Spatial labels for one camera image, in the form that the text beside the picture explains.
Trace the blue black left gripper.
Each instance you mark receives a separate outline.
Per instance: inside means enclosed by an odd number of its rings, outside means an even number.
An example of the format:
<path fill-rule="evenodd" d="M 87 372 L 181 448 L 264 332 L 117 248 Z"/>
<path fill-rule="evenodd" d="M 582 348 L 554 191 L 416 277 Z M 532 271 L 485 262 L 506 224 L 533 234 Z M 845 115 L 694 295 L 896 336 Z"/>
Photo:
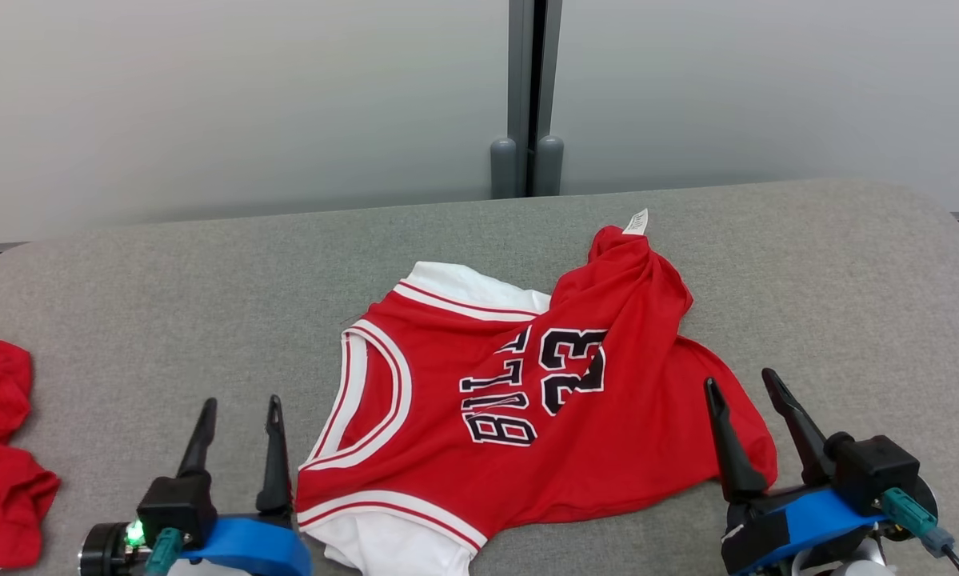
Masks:
<path fill-rule="evenodd" d="M 214 440 L 217 409 L 216 398 L 207 398 L 202 404 L 177 478 L 207 474 L 207 454 Z M 282 401 L 277 394 L 270 396 L 265 433 L 267 451 L 257 510 L 260 517 L 290 517 L 294 506 L 288 442 Z M 142 522 L 103 522 L 91 528 L 79 551 L 79 576 L 144 576 L 149 553 Z M 298 534 L 258 518 L 219 520 L 204 547 L 197 550 L 183 547 L 170 573 L 183 566 L 219 566 L 249 576 L 314 576 L 310 551 Z"/>

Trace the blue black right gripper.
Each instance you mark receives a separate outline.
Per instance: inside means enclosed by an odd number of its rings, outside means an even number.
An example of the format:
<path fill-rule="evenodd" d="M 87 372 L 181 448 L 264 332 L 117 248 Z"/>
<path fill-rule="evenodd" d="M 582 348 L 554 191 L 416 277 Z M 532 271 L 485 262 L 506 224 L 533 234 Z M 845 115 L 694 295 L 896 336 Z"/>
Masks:
<path fill-rule="evenodd" d="M 882 538 L 914 539 L 895 526 L 881 508 L 877 514 L 856 514 L 833 491 L 834 464 L 824 450 L 826 437 L 775 369 L 761 370 L 773 408 L 784 418 L 796 446 L 805 485 L 767 494 L 758 473 L 740 444 L 730 421 L 730 407 L 713 377 L 705 380 L 705 398 L 719 466 L 721 492 L 729 504 L 728 531 L 721 537 L 721 560 L 728 576 L 801 576 L 808 566 L 840 562 L 838 571 L 852 565 L 881 564 L 868 557 L 881 550 Z M 935 514 L 937 504 L 919 478 L 911 496 Z"/>

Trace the red white basketball jersey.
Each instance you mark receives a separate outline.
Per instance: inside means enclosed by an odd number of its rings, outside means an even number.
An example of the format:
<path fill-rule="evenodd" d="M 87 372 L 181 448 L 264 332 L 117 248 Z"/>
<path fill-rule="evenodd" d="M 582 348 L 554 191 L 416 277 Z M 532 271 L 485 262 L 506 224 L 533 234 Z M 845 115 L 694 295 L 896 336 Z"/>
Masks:
<path fill-rule="evenodd" d="M 342 332 L 337 397 L 295 498 L 327 558 L 363 576 L 470 576 L 502 531 L 633 513 L 712 480 L 707 379 L 775 482 L 756 406 L 680 335 L 692 294 L 648 220 L 599 230 L 551 294 L 417 262 Z"/>

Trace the grey cylinder post foot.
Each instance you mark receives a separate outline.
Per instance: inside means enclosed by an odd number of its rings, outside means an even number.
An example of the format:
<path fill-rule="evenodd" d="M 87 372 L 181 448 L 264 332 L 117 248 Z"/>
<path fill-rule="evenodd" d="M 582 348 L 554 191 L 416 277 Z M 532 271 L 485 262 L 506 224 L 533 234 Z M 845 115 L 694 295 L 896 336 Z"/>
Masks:
<path fill-rule="evenodd" d="M 549 134 L 535 143 L 533 152 L 533 196 L 559 196 L 564 142 Z"/>
<path fill-rule="evenodd" d="M 512 199 L 518 197 L 518 149 L 512 138 L 499 138 L 491 142 L 490 197 Z"/>

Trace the grey metal partition post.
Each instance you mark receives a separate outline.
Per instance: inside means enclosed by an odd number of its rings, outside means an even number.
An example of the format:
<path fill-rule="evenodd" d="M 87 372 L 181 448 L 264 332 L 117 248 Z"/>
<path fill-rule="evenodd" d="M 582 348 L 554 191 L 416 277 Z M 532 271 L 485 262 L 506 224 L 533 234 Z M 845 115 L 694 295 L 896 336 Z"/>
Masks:
<path fill-rule="evenodd" d="M 563 0 L 509 0 L 507 134 L 517 145 L 517 198 L 533 196 L 533 152 L 552 134 Z"/>

